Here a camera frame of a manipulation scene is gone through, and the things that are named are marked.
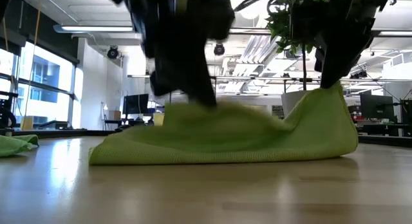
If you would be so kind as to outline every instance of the metal bar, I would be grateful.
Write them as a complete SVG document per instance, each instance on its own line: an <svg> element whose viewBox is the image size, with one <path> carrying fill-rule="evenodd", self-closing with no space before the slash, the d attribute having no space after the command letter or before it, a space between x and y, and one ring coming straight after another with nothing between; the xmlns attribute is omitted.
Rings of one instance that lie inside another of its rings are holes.
<svg viewBox="0 0 412 224"><path fill-rule="evenodd" d="M0 79L6 79L6 80L11 81L11 80L12 80L12 76L7 75L7 74L5 74L5 73L0 73Z"/></svg>
<svg viewBox="0 0 412 224"><path fill-rule="evenodd" d="M76 81L76 67L71 67L71 87L70 87L70 99L69 99L69 113L67 120L69 123L73 123L73 106L75 102L75 81Z"/></svg>
<svg viewBox="0 0 412 224"><path fill-rule="evenodd" d="M214 78L214 97L216 98L216 93L218 92L218 80Z"/></svg>
<svg viewBox="0 0 412 224"><path fill-rule="evenodd" d="M148 75L128 75L127 77L131 78L148 78ZM237 77L237 76L216 76L218 80L279 80L279 81L284 81L284 80L291 80L291 81L297 81L297 80L303 80L303 78L284 78L284 77ZM321 79L307 79L308 81L313 81L313 82L320 82ZM341 79L341 82L412 82L411 79Z"/></svg>
<svg viewBox="0 0 412 224"><path fill-rule="evenodd" d="M65 10L63 10L63 8L61 8L57 3L55 3L52 0L48 0L48 1L51 2L54 6L56 6L56 8L58 8L62 13L67 15L72 21L76 22L77 24L79 23L76 19L74 19L71 15L69 15Z"/></svg>
<svg viewBox="0 0 412 224"><path fill-rule="evenodd" d="M18 82L18 83L19 83L19 84L21 83L21 84L29 85L29 80L27 80L27 79L19 79L19 82ZM47 90L49 90L49 91L54 91L54 92L57 92L57 93L63 93L63 94L65 94L65 95L70 95L70 96L72 96L72 94L71 94L69 91L65 91L65 90L63 90L63 89L55 88L55 87L53 87L53 86L41 84L41 83L38 83L38 82L33 82L33 81L31 81L31 82L30 82L30 86L36 87L36 88L40 88L40 89L47 89Z"/></svg>
<svg viewBox="0 0 412 224"><path fill-rule="evenodd" d="M57 24L53 28L58 33L134 33L132 26L63 26ZM229 30L229 35L270 35L270 30L266 28L233 27ZM412 37L412 30L372 29L372 35L384 38Z"/></svg>

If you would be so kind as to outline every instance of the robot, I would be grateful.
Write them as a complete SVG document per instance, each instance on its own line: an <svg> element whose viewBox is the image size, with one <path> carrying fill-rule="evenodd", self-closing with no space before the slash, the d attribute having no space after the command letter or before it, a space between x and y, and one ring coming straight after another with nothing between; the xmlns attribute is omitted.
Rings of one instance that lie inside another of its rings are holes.
<svg viewBox="0 0 412 224"><path fill-rule="evenodd" d="M126 4L135 31L142 34L146 57L155 60L156 69L150 77L154 95L180 89L189 100L216 107L204 47L207 39L228 37L234 21L230 0L112 1ZM246 0L235 11L256 1ZM322 73L321 87L330 88L349 74L362 51L369 48L375 14L388 0L304 1L292 5L290 36L315 39L315 70Z"/></svg>

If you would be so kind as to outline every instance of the fluorescent light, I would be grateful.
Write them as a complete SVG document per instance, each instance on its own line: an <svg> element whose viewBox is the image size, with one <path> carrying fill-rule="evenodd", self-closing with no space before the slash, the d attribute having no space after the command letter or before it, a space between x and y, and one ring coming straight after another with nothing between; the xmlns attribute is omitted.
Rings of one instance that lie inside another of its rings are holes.
<svg viewBox="0 0 412 224"><path fill-rule="evenodd" d="M253 77L236 77L236 76L217 76L217 79L238 79L238 80L248 80L253 79Z"/></svg>
<svg viewBox="0 0 412 224"><path fill-rule="evenodd" d="M231 35L270 35L270 30L266 28L231 28Z"/></svg>
<svg viewBox="0 0 412 224"><path fill-rule="evenodd" d="M133 32L133 27L126 26L61 26L67 32Z"/></svg>
<svg viewBox="0 0 412 224"><path fill-rule="evenodd" d="M379 36L392 36L392 37L412 37L411 31L383 31L379 33Z"/></svg>
<svg viewBox="0 0 412 224"><path fill-rule="evenodd" d="M133 78L149 78L150 75L127 75L127 77L133 77Z"/></svg>

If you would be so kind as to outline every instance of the desk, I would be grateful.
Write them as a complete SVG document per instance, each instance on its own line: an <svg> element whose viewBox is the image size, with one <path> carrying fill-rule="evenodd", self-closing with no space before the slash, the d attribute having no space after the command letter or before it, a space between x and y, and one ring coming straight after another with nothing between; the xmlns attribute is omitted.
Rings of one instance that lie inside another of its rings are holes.
<svg viewBox="0 0 412 224"><path fill-rule="evenodd" d="M106 124L117 124L117 127L120 127L122 125L121 120L105 120L104 121L104 129L106 130Z"/></svg>
<svg viewBox="0 0 412 224"><path fill-rule="evenodd" d="M409 130L409 124L368 124L363 125L362 132L368 135L389 135L399 136L399 129Z"/></svg>
<svg viewBox="0 0 412 224"><path fill-rule="evenodd" d="M405 224L409 149L309 162L89 167L103 137L41 140L0 163L0 223Z"/></svg>

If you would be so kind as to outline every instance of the towel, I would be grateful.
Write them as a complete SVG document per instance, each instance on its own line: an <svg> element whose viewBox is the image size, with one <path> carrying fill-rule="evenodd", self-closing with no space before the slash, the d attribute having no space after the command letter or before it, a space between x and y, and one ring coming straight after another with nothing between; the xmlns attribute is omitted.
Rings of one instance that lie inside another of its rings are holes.
<svg viewBox="0 0 412 224"><path fill-rule="evenodd" d="M358 145L339 83L309 91L280 120L239 104L211 111L166 107L163 126L131 127L90 149L90 165L252 163L320 160Z"/></svg>
<svg viewBox="0 0 412 224"><path fill-rule="evenodd" d="M32 149L33 145L39 145L36 135L26 136L0 136L0 157L12 156Z"/></svg>

